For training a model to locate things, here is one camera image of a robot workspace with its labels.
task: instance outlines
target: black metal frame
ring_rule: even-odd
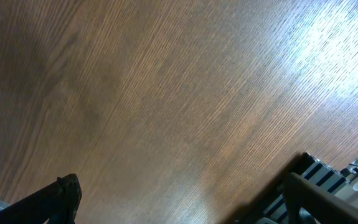
[[[275,180],[272,180],[268,187],[263,190],[259,198],[253,201],[249,206],[238,208],[235,213],[222,223],[255,223],[264,217],[263,211],[272,204],[283,193],[283,180],[287,173],[294,172],[303,174],[313,163],[315,159],[308,153],[297,155],[282,170]]]
[[[300,215],[302,208],[322,224],[358,223],[358,209],[298,174],[286,177],[283,196],[290,224],[309,223]]]
[[[82,191],[76,174],[69,174],[0,211],[0,223],[74,224]]]

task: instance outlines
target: wood grain surface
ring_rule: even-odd
[[[300,152],[358,155],[358,1],[0,0],[0,199],[217,223]]]

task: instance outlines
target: black plastic object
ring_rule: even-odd
[[[338,171],[325,165],[319,159],[303,153],[296,156],[268,187],[238,215],[230,217],[224,223],[256,223],[261,218],[268,218],[276,223],[288,224],[288,212],[283,198],[283,181],[288,173],[295,173],[323,190],[335,194],[346,185],[346,178]]]
[[[289,224],[310,223],[309,214],[322,224],[358,223],[358,209],[298,174],[286,177],[283,196]],[[307,211],[306,216],[302,215],[302,208]]]
[[[82,191],[76,174],[57,178],[53,184],[0,211],[0,223],[74,224]]]

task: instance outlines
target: wooden table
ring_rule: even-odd
[[[358,155],[358,3],[0,0],[0,199],[76,173],[77,223],[216,223]]]

